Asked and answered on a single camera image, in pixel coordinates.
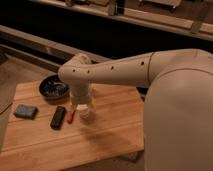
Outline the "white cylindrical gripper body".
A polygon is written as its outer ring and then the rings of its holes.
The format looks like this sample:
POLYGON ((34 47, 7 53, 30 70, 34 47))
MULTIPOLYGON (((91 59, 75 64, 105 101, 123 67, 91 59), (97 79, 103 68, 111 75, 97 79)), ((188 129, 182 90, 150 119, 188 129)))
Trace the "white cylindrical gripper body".
POLYGON ((92 110, 92 88, 90 84, 70 86, 70 99, 74 110, 81 118, 88 118, 92 110))

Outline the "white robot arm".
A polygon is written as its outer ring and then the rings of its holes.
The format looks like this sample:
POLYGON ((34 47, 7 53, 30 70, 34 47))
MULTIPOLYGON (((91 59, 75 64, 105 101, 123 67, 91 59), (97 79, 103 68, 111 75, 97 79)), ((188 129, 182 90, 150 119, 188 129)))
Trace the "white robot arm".
POLYGON ((213 171, 213 54, 201 49, 149 52, 93 64, 79 53, 58 70, 71 101, 89 85, 144 87, 145 171, 213 171))

